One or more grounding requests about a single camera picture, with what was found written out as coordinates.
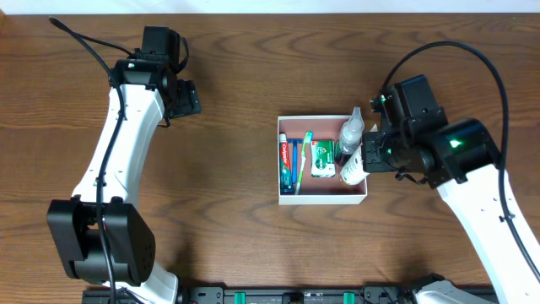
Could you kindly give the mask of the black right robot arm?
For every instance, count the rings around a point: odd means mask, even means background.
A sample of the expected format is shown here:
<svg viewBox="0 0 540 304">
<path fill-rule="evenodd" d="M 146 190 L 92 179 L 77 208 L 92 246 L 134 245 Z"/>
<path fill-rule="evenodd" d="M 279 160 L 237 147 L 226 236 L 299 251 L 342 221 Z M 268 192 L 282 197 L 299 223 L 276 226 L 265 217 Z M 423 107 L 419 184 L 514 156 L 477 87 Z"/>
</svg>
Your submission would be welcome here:
<svg viewBox="0 0 540 304">
<path fill-rule="evenodd" d="M 364 171 L 423 174 L 463 226 L 501 303 L 539 301 L 539 243 L 511 191 L 503 155 L 468 118 L 407 117 L 365 133 Z"/>
</svg>

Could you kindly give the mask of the blue disposable razor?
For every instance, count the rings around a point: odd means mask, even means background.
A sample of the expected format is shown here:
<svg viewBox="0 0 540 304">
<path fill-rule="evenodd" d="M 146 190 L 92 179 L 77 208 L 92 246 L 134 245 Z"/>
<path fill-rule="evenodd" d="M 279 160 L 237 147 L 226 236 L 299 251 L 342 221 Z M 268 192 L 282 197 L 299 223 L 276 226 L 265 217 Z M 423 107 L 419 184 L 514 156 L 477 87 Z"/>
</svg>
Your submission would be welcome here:
<svg viewBox="0 0 540 304">
<path fill-rule="evenodd" d="M 291 172 L 296 174 L 298 169 L 298 145 L 303 143 L 302 138 L 290 138 L 288 143 L 292 145 L 292 166 Z"/>
</svg>

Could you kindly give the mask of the white bamboo print lotion tube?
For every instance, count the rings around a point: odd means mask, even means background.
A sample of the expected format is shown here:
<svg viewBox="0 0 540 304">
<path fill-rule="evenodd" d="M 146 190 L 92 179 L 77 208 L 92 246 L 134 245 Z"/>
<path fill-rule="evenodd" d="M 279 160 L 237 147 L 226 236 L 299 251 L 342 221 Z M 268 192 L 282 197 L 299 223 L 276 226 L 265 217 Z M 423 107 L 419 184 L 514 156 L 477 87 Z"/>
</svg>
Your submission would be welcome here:
<svg viewBox="0 0 540 304">
<path fill-rule="evenodd" d="M 364 170 L 362 158 L 362 139 L 359 147 L 355 150 L 352 156 L 348 159 L 339 173 L 343 184 L 354 186 L 360 184 L 369 173 Z"/>
</svg>

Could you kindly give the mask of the green white Dettol soap pack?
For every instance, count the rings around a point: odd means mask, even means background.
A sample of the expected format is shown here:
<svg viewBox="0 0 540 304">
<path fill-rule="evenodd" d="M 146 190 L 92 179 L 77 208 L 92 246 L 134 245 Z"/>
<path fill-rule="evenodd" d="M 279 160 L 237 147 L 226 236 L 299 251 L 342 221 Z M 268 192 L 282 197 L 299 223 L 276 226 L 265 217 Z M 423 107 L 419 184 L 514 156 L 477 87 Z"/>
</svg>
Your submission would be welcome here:
<svg viewBox="0 0 540 304">
<path fill-rule="evenodd" d="M 313 177 L 333 177 L 336 174 L 334 141 L 314 140 L 311 142 L 311 169 Z"/>
</svg>

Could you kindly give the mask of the green white toothbrush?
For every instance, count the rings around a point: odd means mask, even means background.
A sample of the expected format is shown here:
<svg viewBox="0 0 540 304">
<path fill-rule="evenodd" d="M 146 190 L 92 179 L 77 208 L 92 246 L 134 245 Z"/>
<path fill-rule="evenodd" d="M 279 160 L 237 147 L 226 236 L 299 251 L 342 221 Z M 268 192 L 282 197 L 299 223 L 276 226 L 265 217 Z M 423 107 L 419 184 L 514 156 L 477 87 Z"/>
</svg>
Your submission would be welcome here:
<svg viewBox="0 0 540 304">
<path fill-rule="evenodd" d="M 296 186 L 295 186 L 295 192 L 294 192 L 295 195 L 300 194 L 300 189 L 301 189 L 301 185 L 302 185 L 302 181 L 303 181 L 303 173 L 304 173 L 304 169 L 305 169 L 305 163 L 307 161 L 306 148 L 311 143 L 311 141 L 313 139 L 313 135 L 314 135 L 314 133 L 312 131 L 307 131 L 305 133 L 305 136 L 304 136 L 304 139 L 303 139 L 302 148 L 301 148 L 300 170 L 299 170 L 299 173 L 298 173 L 298 178 L 297 178 L 297 182 L 296 182 Z"/>
</svg>

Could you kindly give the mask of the green white toothpaste tube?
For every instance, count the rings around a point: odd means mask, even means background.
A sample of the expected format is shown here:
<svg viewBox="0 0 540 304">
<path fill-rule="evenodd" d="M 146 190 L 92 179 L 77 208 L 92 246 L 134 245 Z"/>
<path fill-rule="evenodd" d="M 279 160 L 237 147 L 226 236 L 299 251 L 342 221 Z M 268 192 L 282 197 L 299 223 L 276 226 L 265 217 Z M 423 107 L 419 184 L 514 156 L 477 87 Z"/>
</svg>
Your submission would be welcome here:
<svg viewBox="0 0 540 304">
<path fill-rule="evenodd" d="M 278 135 L 279 156 L 280 156 L 280 192 L 282 194 L 292 193 L 294 184 L 291 171 L 291 160 L 289 155 L 289 142 L 285 133 Z"/>
</svg>

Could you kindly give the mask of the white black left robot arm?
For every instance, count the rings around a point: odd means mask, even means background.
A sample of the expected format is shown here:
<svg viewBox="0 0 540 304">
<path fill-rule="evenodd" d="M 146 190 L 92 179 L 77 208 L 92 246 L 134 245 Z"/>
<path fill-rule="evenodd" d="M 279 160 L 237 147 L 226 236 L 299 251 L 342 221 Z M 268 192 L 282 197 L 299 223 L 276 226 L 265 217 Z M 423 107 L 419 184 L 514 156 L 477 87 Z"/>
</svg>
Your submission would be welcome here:
<svg viewBox="0 0 540 304">
<path fill-rule="evenodd" d="M 54 199 L 46 220 L 68 277 L 104 285 L 122 303 L 179 303 L 178 277 L 155 260 L 155 237 L 138 212 L 138 189 L 161 120 L 201 111 L 184 62 L 121 59 L 112 69 L 105 125 L 69 200 Z"/>
</svg>

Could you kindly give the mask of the clear pump bottle blue liquid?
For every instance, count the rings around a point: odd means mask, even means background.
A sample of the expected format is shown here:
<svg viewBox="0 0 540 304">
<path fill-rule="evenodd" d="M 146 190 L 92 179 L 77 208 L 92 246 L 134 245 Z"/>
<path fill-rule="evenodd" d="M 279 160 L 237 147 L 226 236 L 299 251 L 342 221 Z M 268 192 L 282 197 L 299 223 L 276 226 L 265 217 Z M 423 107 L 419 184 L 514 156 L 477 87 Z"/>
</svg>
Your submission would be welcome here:
<svg viewBox="0 0 540 304">
<path fill-rule="evenodd" d="M 361 109 L 355 107 L 351 117 L 342 125 L 335 147 L 334 160 L 338 166 L 344 166 L 359 147 L 365 123 Z"/>
</svg>

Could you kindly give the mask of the pink cardboard box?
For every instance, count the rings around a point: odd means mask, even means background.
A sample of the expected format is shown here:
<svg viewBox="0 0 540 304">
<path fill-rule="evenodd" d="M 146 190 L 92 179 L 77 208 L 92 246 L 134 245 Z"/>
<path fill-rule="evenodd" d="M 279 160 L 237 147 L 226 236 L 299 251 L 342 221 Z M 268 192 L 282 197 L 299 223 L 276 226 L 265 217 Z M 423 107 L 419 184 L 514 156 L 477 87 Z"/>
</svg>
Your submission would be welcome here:
<svg viewBox="0 0 540 304">
<path fill-rule="evenodd" d="M 338 140 L 342 125 L 349 115 L 281 116 L 277 118 L 277 135 L 284 133 L 287 139 L 303 139 L 307 131 L 313 132 L 314 140 Z M 279 205 L 354 205 L 360 204 L 368 195 L 367 180 L 347 186 L 339 179 L 340 167 L 333 177 L 311 175 L 311 149 L 306 148 L 305 170 L 300 193 L 282 193 L 278 187 Z"/>
</svg>

